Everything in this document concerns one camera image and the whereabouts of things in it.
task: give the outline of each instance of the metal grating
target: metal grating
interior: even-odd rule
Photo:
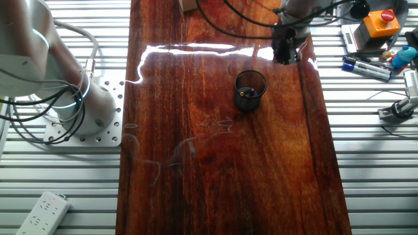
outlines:
[[[418,0],[409,2],[402,32],[418,27]],[[96,76],[109,81],[125,77],[130,1],[47,3],[57,19],[97,37]],[[66,29],[58,33],[84,64],[89,40]],[[346,51],[339,27],[313,28],[312,35],[353,234],[418,234],[418,135],[388,135],[377,113],[404,98],[380,92],[403,93],[402,76],[383,83],[341,71]],[[394,50],[404,45],[400,37]],[[39,136],[45,126],[42,119],[30,123]],[[417,118],[386,126],[396,134],[418,133]],[[72,205],[56,234],[114,234],[119,159],[118,148],[46,149],[24,142],[10,129],[0,160],[0,234],[15,234],[44,191],[63,193]]]

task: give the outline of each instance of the pen holder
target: pen holder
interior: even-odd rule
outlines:
[[[243,111],[250,112],[260,105],[261,97],[267,90],[266,78],[255,70],[245,70],[235,78],[234,104]]]

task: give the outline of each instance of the power strip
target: power strip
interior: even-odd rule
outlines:
[[[69,207],[65,196],[43,193],[16,235],[52,235]]]

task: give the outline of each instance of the red button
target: red button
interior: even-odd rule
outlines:
[[[386,22],[391,22],[394,20],[394,13],[391,10],[384,10],[381,12],[381,19]]]

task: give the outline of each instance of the wood grain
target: wood grain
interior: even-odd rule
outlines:
[[[271,34],[222,0],[202,7],[234,33]],[[297,65],[272,62],[270,45],[177,1],[132,0],[116,234],[351,234],[312,39]],[[248,69],[268,88],[242,113],[234,79]]]

